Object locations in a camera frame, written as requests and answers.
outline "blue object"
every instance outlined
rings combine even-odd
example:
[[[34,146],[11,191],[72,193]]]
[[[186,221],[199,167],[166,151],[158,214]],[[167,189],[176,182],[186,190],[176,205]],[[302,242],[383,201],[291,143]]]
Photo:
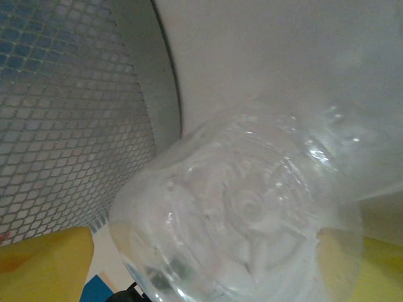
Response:
[[[105,302],[112,294],[112,290],[98,275],[95,275],[85,285],[80,302]]]

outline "yellow object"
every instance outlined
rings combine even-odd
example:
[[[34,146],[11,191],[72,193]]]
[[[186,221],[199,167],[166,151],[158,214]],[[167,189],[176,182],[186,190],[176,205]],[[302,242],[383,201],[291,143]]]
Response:
[[[403,301],[403,247],[365,239],[361,276],[350,302]]]
[[[78,302],[93,252],[83,227],[0,247],[0,302]]]

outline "clear plastic bottle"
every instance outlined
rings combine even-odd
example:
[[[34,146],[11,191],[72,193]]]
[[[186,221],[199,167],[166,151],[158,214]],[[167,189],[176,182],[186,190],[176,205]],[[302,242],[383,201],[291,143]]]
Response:
[[[155,302],[344,301],[362,236],[340,173],[296,117],[236,107],[121,189],[111,234]]]

